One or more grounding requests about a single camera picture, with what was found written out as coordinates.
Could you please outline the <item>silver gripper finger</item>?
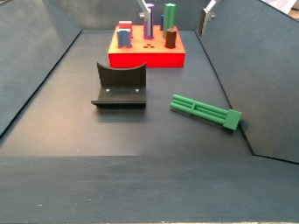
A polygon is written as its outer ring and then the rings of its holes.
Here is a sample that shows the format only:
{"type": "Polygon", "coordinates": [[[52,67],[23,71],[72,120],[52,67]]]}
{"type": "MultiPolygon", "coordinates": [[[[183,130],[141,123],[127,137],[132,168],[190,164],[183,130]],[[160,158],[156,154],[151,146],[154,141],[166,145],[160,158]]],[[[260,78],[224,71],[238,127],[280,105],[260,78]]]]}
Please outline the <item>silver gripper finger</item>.
{"type": "Polygon", "coordinates": [[[210,0],[208,5],[202,9],[200,24],[199,24],[199,30],[198,30],[198,33],[200,36],[204,35],[208,22],[216,17],[214,8],[216,7],[219,3],[220,3],[220,0],[210,0]]]}
{"type": "Polygon", "coordinates": [[[151,26],[151,24],[152,24],[151,17],[152,17],[152,7],[154,7],[154,5],[151,3],[147,3],[146,0],[136,0],[136,1],[137,1],[137,4],[139,4],[140,8],[141,8],[141,11],[143,11],[143,19],[147,22],[147,26],[151,26]]]}

